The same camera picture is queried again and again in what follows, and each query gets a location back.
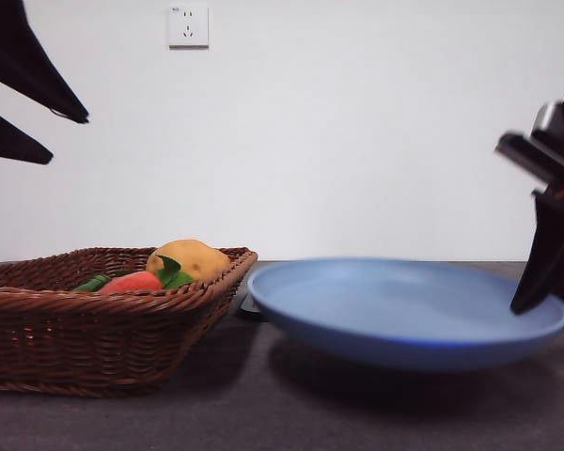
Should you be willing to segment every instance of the blue plate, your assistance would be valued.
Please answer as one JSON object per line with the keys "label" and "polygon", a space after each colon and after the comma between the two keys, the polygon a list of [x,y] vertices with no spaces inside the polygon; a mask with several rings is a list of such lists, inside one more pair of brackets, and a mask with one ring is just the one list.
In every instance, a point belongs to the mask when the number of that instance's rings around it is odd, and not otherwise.
{"label": "blue plate", "polygon": [[417,371],[504,365],[538,350],[564,327],[549,296],[516,316],[517,283],[444,263],[319,258],[275,263],[248,287],[288,334],[358,362]]}

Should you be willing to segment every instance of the gray table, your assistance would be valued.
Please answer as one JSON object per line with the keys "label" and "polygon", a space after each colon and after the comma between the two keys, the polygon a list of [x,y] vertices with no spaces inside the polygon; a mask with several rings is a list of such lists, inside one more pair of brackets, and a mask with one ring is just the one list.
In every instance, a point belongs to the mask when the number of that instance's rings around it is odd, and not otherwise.
{"label": "gray table", "polygon": [[154,395],[0,393],[0,450],[564,450],[564,332],[519,364],[423,376],[311,350],[238,315],[245,294]]}

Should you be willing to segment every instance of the yellow potato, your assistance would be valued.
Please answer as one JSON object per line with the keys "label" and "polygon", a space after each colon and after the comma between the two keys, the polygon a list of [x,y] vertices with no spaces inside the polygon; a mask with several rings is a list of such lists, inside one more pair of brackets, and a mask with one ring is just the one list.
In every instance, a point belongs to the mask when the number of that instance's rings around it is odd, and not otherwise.
{"label": "yellow potato", "polygon": [[153,274],[163,267],[163,261],[157,256],[167,256],[178,261],[181,270],[195,280],[211,279],[229,264],[226,254],[199,240],[172,241],[155,250],[150,254],[146,267]]}

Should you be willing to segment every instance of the wicker basket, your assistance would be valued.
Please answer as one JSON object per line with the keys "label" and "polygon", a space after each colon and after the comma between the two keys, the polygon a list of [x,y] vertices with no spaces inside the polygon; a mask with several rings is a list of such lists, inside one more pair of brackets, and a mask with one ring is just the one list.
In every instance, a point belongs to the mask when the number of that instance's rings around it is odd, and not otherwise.
{"label": "wicker basket", "polygon": [[93,274],[142,270],[155,248],[92,248],[0,265],[0,390],[82,397],[150,393],[226,312],[257,260],[178,289],[71,292]]}

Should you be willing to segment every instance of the white wall socket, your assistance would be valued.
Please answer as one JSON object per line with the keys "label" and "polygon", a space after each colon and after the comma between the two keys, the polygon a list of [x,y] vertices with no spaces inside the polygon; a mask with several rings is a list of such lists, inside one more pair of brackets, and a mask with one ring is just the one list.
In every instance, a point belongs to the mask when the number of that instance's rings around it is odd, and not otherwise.
{"label": "white wall socket", "polygon": [[209,47],[209,7],[205,5],[169,7],[167,40],[170,49]]}

